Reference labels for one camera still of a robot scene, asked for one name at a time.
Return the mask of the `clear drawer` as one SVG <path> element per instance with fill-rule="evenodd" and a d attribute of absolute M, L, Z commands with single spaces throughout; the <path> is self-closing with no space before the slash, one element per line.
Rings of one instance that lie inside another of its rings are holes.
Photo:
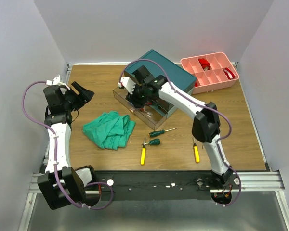
<path fill-rule="evenodd" d="M 136 108 L 125 99 L 128 92 L 125 89 L 116 87 L 113 95 L 116 100 L 123 104 L 132 114 L 148 125 L 152 130 L 157 130 L 168 117 L 167 111 L 158 105 L 145 105 L 144 108 Z"/>

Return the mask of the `green long screwdriver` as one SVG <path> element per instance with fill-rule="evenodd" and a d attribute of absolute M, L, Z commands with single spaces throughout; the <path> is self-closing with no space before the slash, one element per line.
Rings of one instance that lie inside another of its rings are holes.
<path fill-rule="evenodd" d="M 149 137 L 152 138 L 152 137 L 157 137 L 159 135 L 162 135 L 164 134 L 165 132 L 168 132 L 168 131 L 172 131 L 172 130 L 175 130 L 176 128 L 171 128 L 171 129 L 168 129 L 168 130 L 158 130 L 158 131 L 152 131 L 149 133 Z"/>

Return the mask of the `green stubby screwdriver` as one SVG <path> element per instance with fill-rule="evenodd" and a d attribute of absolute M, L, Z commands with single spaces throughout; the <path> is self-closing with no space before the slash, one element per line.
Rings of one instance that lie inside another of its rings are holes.
<path fill-rule="evenodd" d="M 144 142 L 143 145 L 150 145 L 150 146 L 156 146 L 156 145 L 160 145 L 161 142 L 160 142 L 160 139 L 156 138 L 156 139 L 153 139 L 153 140 L 149 140 L 147 142 Z"/>

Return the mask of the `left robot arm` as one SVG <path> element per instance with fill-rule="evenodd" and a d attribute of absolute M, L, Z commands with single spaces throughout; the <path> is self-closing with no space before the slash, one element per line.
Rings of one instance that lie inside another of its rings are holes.
<path fill-rule="evenodd" d="M 44 125 L 49 134 L 49 157 L 45 173 L 38 177 L 37 183 L 50 209 L 56 210 L 72 201 L 85 202 L 85 189 L 92 190 L 97 185 L 94 168 L 83 166 L 74 169 L 69 153 L 71 113 L 88 103 L 94 92 L 74 81 L 72 88 L 51 83 L 43 93 L 48 103 Z"/>

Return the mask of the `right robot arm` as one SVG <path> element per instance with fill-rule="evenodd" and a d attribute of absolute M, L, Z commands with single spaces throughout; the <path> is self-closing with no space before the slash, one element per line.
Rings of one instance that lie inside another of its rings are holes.
<path fill-rule="evenodd" d="M 226 174 L 227 161 L 221 146 L 220 119 L 216 104 L 199 101 L 170 81 L 164 73 L 153 77 L 145 66 L 133 74 L 137 81 L 130 77 L 120 77 L 118 86 L 128 92 L 127 101 L 136 107 L 143 107 L 148 100 L 165 100 L 193 119 L 192 135 L 203 144 L 210 160 L 212 178 L 210 183 L 216 188 L 224 188 L 229 183 Z"/>

